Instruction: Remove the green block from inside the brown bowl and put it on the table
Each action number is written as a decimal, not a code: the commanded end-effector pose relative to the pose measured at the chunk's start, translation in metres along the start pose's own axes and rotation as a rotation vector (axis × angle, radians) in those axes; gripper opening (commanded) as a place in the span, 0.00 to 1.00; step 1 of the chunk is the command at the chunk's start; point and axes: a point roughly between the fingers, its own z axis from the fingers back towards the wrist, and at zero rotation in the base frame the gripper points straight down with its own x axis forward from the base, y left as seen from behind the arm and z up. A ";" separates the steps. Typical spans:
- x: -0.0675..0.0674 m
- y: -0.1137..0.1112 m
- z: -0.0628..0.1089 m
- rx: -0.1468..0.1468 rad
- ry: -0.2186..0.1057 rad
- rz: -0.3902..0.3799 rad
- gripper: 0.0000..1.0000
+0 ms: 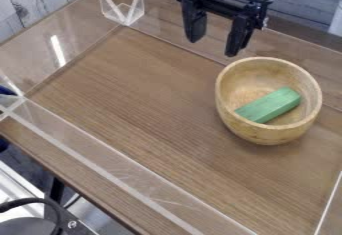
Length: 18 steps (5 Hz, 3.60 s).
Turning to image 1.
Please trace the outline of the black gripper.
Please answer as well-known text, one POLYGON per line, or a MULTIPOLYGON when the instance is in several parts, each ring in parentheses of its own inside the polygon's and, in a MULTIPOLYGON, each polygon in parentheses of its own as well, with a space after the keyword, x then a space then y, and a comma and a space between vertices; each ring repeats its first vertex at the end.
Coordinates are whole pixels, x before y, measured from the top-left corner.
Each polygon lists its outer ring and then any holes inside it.
POLYGON ((238 55, 246 48, 254 28, 262 29, 267 22, 267 9, 272 0, 178 0, 182 6, 187 39, 195 43, 207 29, 207 12, 232 20, 224 54, 238 55))

